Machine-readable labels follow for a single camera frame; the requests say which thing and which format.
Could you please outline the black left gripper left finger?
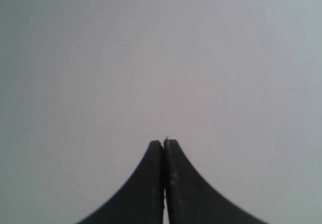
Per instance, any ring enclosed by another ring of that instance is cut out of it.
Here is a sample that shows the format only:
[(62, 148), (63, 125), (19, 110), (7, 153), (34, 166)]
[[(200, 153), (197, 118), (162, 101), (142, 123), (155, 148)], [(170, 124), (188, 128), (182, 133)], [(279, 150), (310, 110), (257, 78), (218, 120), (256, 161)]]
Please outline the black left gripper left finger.
[(153, 140), (123, 186), (81, 223), (163, 223), (163, 214), (163, 147)]

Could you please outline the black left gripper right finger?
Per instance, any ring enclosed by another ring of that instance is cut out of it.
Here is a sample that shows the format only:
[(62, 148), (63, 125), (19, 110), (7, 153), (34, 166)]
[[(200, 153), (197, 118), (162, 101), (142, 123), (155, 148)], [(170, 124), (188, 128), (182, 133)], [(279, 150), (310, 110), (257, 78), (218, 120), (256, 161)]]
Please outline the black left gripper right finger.
[(164, 140), (164, 169), (169, 223), (265, 223), (208, 184), (175, 139)]

